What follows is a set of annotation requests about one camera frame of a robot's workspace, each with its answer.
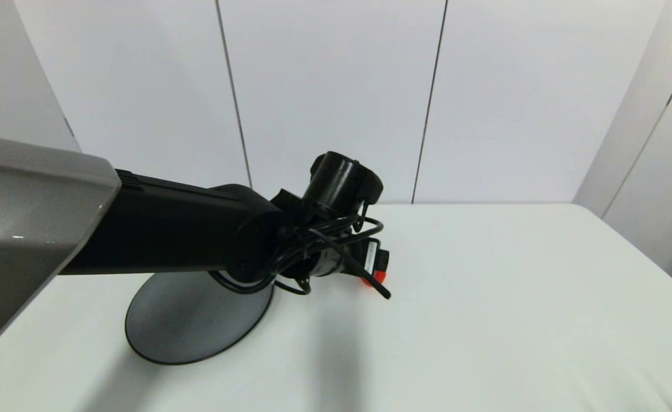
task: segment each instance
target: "gray round base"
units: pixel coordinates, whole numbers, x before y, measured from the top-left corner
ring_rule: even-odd
[[[151,362],[202,361],[249,333],[265,314],[272,292],[273,287],[268,287],[239,295],[206,272],[155,274],[127,309],[127,342]]]

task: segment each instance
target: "white label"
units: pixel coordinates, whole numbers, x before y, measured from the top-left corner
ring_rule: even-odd
[[[369,242],[369,248],[367,248],[367,259],[364,261],[364,269],[369,272],[370,275],[374,276],[374,263],[377,259],[377,242]]]

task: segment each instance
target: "red part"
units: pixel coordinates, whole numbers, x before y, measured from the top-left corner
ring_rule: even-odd
[[[384,281],[386,280],[386,272],[385,271],[376,271],[374,273],[374,279],[377,279],[377,282],[380,284],[384,284]],[[367,281],[367,279],[362,278],[362,282],[364,282],[368,287],[373,287],[372,284]]]

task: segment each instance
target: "black robot arm segment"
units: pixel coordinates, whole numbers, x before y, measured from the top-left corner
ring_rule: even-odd
[[[118,175],[122,187],[109,211],[61,274],[208,271],[234,292],[275,282],[307,294],[310,276],[343,272],[390,295],[373,277],[388,261],[370,237],[383,225],[365,216],[383,186],[348,157],[322,154],[302,198],[282,190],[272,201],[242,185],[207,189]],[[364,222],[374,227],[362,232]],[[301,289],[277,282],[278,274]]]

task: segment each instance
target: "white table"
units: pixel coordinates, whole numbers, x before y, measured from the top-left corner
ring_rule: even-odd
[[[149,275],[58,277],[0,338],[0,410],[672,410],[672,279],[572,205],[377,206],[384,300],[276,294],[232,349],[129,349]]]

